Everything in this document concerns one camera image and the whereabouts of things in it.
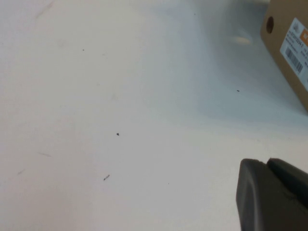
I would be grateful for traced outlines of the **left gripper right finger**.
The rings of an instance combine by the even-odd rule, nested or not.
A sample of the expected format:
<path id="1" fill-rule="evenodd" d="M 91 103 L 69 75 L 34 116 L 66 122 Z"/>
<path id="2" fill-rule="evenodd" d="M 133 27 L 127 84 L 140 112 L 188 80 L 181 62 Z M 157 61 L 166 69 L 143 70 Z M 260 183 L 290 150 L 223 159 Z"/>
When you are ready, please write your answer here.
<path id="1" fill-rule="evenodd" d="M 298 200 L 308 199 L 308 174 L 278 158 L 270 158 L 267 166 Z"/>

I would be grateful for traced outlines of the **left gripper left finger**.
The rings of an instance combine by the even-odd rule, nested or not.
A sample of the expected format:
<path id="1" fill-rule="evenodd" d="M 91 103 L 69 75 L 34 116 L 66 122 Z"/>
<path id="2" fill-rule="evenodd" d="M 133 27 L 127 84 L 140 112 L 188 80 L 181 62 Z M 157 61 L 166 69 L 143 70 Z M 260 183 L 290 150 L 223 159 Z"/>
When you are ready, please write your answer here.
<path id="1" fill-rule="evenodd" d="M 243 159 L 236 203 L 243 231 L 306 231 L 308 200 L 298 200 L 267 163 Z"/>

